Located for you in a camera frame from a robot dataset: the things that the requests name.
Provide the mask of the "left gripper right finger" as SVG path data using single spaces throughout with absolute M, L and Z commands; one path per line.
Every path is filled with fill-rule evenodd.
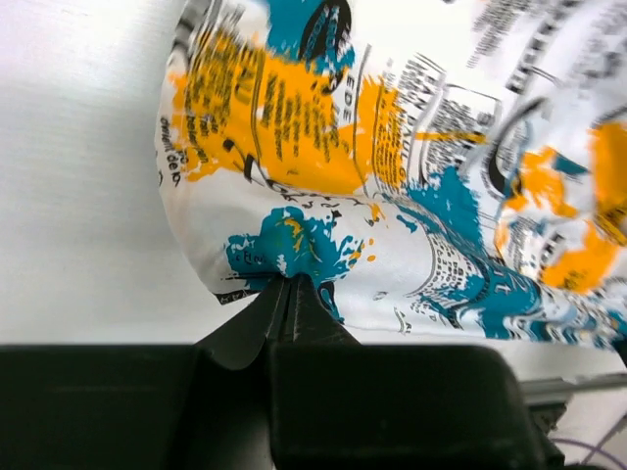
M 516 378 L 475 345 L 362 345 L 293 280 L 268 344 L 279 469 L 543 469 Z

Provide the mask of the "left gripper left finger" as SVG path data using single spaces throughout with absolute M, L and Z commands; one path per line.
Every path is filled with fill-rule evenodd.
M 265 340 L 289 284 L 272 281 L 193 345 L 1 350 L 5 469 L 269 469 Z

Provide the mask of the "patterned white shorts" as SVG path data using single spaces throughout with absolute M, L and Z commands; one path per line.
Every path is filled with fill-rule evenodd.
M 189 1 L 155 145 L 224 304 L 305 275 L 353 328 L 626 336 L 622 1 Z

